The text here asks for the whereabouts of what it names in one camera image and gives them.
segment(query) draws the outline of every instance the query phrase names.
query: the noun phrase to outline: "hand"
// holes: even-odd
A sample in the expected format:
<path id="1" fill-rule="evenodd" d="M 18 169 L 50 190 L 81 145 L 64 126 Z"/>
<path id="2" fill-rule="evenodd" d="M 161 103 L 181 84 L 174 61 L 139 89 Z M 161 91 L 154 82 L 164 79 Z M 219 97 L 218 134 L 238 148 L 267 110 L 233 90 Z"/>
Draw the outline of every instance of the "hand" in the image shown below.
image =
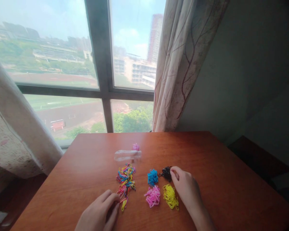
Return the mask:
<path id="1" fill-rule="evenodd" d="M 203 205 L 200 188 L 195 178 L 177 166 L 170 169 L 170 174 L 182 202 L 193 219 L 196 229 L 198 231 L 215 230 L 210 215 Z"/>
<path id="2" fill-rule="evenodd" d="M 110 208 L 118 202 L 111 212 L 109 219 L 106 221 L 107 213 Z M 120 197 L 116 193 L 111 193 L 107 190 L 100 195 L 88 208 L 82 213 L 75 231 L 95 231 L 104 230 L 110 231 L 116 221 Z"/>
<path id="3" fill-rule="evenodd" d="M 195 207 L 201 208 L 203 203 L 200 196 L 199 185 L 195 178 L 190 173 L 183 171 L 177 166 L 170 169 L 170 174 L 174 186 L 187 210 L 190 211 Z"/>

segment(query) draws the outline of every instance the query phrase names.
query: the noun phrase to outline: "window frame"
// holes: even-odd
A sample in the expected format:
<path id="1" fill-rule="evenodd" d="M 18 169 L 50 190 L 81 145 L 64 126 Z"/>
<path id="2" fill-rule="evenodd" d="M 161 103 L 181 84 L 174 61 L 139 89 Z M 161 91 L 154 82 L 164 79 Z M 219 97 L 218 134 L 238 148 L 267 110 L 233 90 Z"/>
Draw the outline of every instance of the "window frame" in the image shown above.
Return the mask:
<path id="1" fill-rule="evenodd" d="M 100 98 L 102 99 L 107 133 L 113 133 L 114 129 L 110 100 L 153 101 L 154 91 L 114 86 L 110 3 L 108 0 L 84 0 L 84 2 L 92 50 L 94 51 L 94 64 L 100 89 L 21 82 L 16 82 L 16 85 L 23 94 Z"/>

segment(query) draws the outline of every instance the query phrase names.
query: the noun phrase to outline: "left hand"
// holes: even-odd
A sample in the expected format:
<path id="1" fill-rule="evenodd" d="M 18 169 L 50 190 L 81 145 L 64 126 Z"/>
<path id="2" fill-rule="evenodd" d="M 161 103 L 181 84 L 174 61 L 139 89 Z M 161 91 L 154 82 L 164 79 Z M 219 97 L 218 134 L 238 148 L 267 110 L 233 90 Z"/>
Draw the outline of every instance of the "left hand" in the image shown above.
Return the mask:
<path id="1" fill-rule="evenodd" d="M 115 202 L 118 203 L 115 205 L 109 219 L 106 221 L 107 213 Z M 75 231 L 112 230 L 117 218 L 119 202 L 119 195 L 116 193 L 111 193 L 111 190 L 107 190 L 82 213 Z"/>

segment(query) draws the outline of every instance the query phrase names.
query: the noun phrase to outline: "gray wall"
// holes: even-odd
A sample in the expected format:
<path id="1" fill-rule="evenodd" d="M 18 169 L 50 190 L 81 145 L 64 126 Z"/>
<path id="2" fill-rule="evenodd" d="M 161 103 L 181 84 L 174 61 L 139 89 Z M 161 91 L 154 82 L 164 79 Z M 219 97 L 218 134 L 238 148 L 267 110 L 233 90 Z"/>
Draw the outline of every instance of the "gray wall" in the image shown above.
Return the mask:
<path id="1" fill-rule="evenodd" d="M 289 85 L 289 5 L 283 2 L 230 1 L 177 131 L 208 130 L 226 142 Z M 276 128 L 285 127 L 268 116 Z"/>
<path id="2" fill-rule="evenodd" d="M 289 166 L 289 85 L 228 138 L 231 144 L 242 135 Z"/>

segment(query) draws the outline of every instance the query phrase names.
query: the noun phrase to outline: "curtain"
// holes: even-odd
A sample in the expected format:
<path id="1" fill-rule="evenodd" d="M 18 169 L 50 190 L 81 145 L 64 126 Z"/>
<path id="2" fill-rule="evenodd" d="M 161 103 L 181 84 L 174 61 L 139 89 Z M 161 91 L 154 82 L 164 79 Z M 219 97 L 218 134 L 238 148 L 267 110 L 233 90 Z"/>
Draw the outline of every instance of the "curtain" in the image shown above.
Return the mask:
<path id="1" fill-rule="evenodd" d="M 0 65 L 0 191 L 14 178 L 49 174 L 61 148 Z"/>
<path id="2" fill-rule="evenodd" d="M 153 132 L 174 131 L 229 0 L 167 0 L 155 80 Z"/>

